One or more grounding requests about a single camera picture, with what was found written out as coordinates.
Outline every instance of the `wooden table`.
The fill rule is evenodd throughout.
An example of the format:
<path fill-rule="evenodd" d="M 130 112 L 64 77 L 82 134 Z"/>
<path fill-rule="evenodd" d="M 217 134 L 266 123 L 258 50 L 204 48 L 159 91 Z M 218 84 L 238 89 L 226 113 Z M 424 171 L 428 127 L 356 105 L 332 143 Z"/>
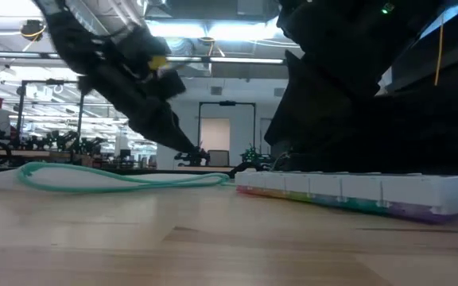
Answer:
<path fill-rule="evenodd" d="M 176 171 L 205 171 L 205 172 L 230 172 L 235 167 L 212 167 L 212 166 L 199 166 L 199 167 L 192 167 L 192 166 L 181 166 L 175 167 L 174 170 Z M 254 168 L 248 168 L 248 171 L 255 171 Z"/>
<path fill-rule="evenodd" d="M 45 150 L 11 150 L 12 156 L 24 157 L 26 159 L 37 159 L 61 162 L 70 160 L 71 155 L 69 152 L 45 151 Z M 6 156 L 5 150 L 0 150 L 0 156 Z M 74 160 L 81 160 L 83 166 L 92 166 L 92 158 L 88 155 L 74 154 Z"/>
<path fill-rule="evenodd" d="M 458 223 L 430 226 L 229 187 L 0 190 L 0 285 L 458 286 Z"/>

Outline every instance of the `pill organizer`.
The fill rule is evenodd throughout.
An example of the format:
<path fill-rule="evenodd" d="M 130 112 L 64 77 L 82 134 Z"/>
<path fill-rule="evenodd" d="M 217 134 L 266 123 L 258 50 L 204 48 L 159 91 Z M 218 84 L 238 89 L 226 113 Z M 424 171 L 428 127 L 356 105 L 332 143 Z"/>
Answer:
<path fill-rule="evenodd" d="M 446 222 L 458 215 L 458 176 L 240 172 L 238 192 L 367 213 Z"/>

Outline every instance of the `fluorescent light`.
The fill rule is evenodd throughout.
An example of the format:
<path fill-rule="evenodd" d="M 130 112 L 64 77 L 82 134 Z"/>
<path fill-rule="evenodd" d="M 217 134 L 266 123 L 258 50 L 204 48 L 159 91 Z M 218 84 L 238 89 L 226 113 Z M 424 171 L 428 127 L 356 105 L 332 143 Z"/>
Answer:
<path fill-rule="evenodd" d="M 206 37 L 203 27 L 192 23 L 158 23 L 156 21 L 151 21 L 148 22 L 148 28 L 155 37 Z"/>
<path fill-rule="evenodd" d="M 17 100 L 4 100 L 3 103 L 5 104 L 18 104 L 19 101 Z M 38 101 L 38 102 L 33 102 L 33 101 L 29 101 L 29 100 L 25 100 L 24 101 L 24 104 L 28 104 L 28 105 L 38 105 L 38 106 L 69 106 L 69 105 L 73 105 L 73 106 L 77 106 L 79 105 L 78 102 L 41 102 L 41 101 Z M 112 107 L 112 104 L 110 103 L 88 103 L 88 102 L 85 102 L 83 104 L 83 106 L 100 106 L 100 107 Z"/>
<path fill-rule="evenodd" d="M 9 115 L 10 119 L 17 119 L 18 115 Z M 78 120 L 78 116 L 52 116 L 52 115 L 23 115 L 25 120 L 34 121 L 55 121 L 55 120 Z M 114 118 L 91 118 L 83 116 L 83 122 L 109 122 L 110 124 L 118 124 L 127 122 L 128 118 L 120 118 L 115 120 Z"/>
<path fill-rule="evenodd" d="M 0 57 L 20 58 L 20 59 L 39 59 L 38 52 L 0 52 Z"/>
<path fill-rule="evenodd" d="M 284 64 L 282 59 L 252 59 L 252 58 L 228 58 L 228 57 L 212 57 L 210 61 L 213 63 L 241 63 L 241 64 Z"/>
<path fill-rule="evenodd" d="M 218 41 L 256 41 L 272 39 L 281 30 L 277 28 L 277 18 L 268 23 L 257 24 L 215 24 L 209 31 L 208 36 Z"/>
<path fill-rule="evenodd" d="M 189 62 L 191 63 L 191 62 L 200 62 L 201 58 L 198 56 L 168 56 L 167 60 L 171 62 L 181 62 L 181 63 Z"/>

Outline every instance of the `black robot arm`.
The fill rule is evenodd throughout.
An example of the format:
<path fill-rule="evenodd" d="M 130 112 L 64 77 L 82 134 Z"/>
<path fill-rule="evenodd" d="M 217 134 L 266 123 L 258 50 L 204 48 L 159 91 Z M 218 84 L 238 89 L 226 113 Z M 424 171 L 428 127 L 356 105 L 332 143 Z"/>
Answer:
<path fill-rule="evenodd" d="M 184 92 L 174 70 L 157 76 L 149 63 L 170 53 L 164 41 L 137 24 L 115 35 L 96 36 L 74 17 L 65 0 L 33 0 L 44 14 L 62 60 L 79 77 L 81 94 L 97 90 L 129 118 L 129 127 L 147 139 L 180 152 L 195 146 L 180 129 L 167 100 Z"/>
<path fill-rule="evenodd" d="M 353 102 L 379 91 L 381 75 L 420 37 L 444 0 L 278 0 L 277 26 L 304 63 Z"/>

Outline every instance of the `orange wire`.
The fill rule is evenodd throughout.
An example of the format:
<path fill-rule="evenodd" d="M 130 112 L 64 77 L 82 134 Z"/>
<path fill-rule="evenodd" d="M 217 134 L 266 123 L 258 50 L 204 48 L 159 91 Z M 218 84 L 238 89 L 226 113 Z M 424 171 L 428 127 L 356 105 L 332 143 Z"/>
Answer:
<path fill-rule="evenodd" d="M 23 33 L 22 36 L 24 36 L 24 37 L 36 37 L 36 36 L 40 35 L 41 33 L 43 33 L 45 31 L 45 28 L 47 28 L 47 27 L 44 27 L 41 31 L 36 32 L 36 33 L 32 33 L 32 34 L 24 34 Z"/>
<path fill-rule="evenodd" d="M 443 56 L 443 32 L 444 32 L 444 12 L 441 15 L 441 27 L 439 28 L 439 52 L 437 55 L 436 78 L 434 79 L 434 87 L 439 83 L 439 73 L 441 70 L 441 58 Z"/>

